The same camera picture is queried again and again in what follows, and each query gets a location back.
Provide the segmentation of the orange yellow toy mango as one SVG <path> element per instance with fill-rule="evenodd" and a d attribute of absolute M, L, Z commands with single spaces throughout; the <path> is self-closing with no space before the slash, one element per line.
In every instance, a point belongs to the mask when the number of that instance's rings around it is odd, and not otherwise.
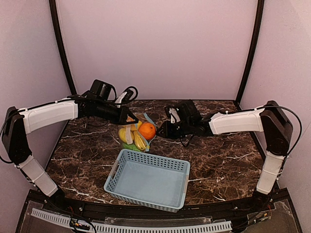
<path fill-rule="evenodd" d="M 138 123 L 131 124 L 131 126 L 130 126 L 131 131 L 137 131 L 140 128 L 140 126 L 142 125 L 141 116 L 137 116 L 137 118 L 138 118 Z"/>

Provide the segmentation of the green toy bitter gourd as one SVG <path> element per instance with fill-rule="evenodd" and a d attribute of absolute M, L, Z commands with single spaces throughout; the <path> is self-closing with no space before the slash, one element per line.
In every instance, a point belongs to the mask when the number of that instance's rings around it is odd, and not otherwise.
<path fill-rule="evenodd" d="M 139 149 L 136 147 L 135 144 L 123 143 L 123 144 L 122 144 L 122 147 L 123 147 L 124 149 L 127 149 L 127 150 L 139 151 Z"/>

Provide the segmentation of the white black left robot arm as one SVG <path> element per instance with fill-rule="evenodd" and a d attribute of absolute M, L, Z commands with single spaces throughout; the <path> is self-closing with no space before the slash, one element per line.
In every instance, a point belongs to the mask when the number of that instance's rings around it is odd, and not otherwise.
<path fill-rule="evenodd" d="M 46 197 L 63 196 L 59 185 L 45 171 L 47 159 L 38 158 L 31 151 L 34 139 L 39 143 L 36 152 L 49 153 L 56 143 L 65 122 L 84 117 L 99 117 L 116 125 L 138 123 L 138 119 L 124 103 L 92 99 L 74 95 L 65 99 L 45 103 L 36 107 L 10 107 L 0 130 L 0 142 L 8 158 L 1 161 L 13 164 Z"/>

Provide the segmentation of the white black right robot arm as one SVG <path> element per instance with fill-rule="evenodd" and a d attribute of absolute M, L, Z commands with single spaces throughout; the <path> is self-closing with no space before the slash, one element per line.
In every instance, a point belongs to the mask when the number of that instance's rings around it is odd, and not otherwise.
<path fill-rule="evenodd" d="M 256 192 L 270 194 L 293 150 L 290 145 L 293 125 L 285 115 L 287 108 L 276 101 L 236 112 L 216 112 L 202 116 L 192 100 L 183 100 L 165 107 L 168 120 L 157 130 L 157 136 L 183 139 L 191 136 L 214 136 L 236 132 L 262 132 L 266 140 L 266 155 Z"/>

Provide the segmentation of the clear zip bag blue zipper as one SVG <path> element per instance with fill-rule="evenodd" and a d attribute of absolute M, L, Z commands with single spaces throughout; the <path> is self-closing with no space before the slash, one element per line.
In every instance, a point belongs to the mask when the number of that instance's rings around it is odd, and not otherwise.
<path fill-rule="evenodd" d="M 147 113 L 134 113 L 135 114 L 135 116 L 137 117 L 137 116 L 141 116 L 141 118 L 142 118 L 142 123 L 152 123 L 154 126 L 155 126 L 155 128 L 156 128 L 156 125 L 155 125 L 155 123 L 151 120 L 151 118 L 147 115 Z M 129 131 L 131 131 L 130 130 L 130 126 L 131 126 L 131 124 L 129 124 L 129 125 L 122 125 L 122 126 L 119 126 L 119 129 L 122 129 L 122 128 L 125 128 L 126 129 L 126 131 L 127 131 L 127 140 L 129 139 L 129 137 L 130 137 L 130 135 L 129 135 Z M 139 131 L 137 130 L 137 131 L 131 131 L 132 133 L 133 133 L 133 135 L 135 136 L 136 134 L 139 134 L 140 136 L 142 136 L 140 133 L 139 133 Z M 152 140 L 153 139 L 151 139 L 151 140 L 147 140 L 147 139 L 145 139 L 144 137 L 143 137 L 143 139 L 145 140 L 145 142 L 146 142 L 146 144 L 147 144 L 147 149 L 145 150 L 145 151 L 140 151 L 139 150 L 139 152 L 148 152 L 149 150 L 150 150 L 150 147 L 151 147 L 151 142 L 152 142 Z"/>

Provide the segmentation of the yellow wrinkled toy fruit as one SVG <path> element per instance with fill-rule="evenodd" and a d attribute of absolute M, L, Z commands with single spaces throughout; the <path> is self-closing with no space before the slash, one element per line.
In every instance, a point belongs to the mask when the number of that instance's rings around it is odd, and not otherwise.
<path fill-rule="evenodd" d="M 147 149 L 147 144 L 146 144 L 145 140 L 139 134 L 136 134 L 134 136 L 134 143 L 140 151 L 145 151 Z"/>

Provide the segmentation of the orange toy fruit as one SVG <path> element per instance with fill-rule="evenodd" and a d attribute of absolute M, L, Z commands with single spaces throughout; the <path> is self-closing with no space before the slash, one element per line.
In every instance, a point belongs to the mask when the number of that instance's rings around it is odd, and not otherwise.
<path fill-rule="evenodd" d="M 153 139 L 156 135 L 156 128 L 152 123 L 142 123 L 138 131 L 147 140 Z"/>

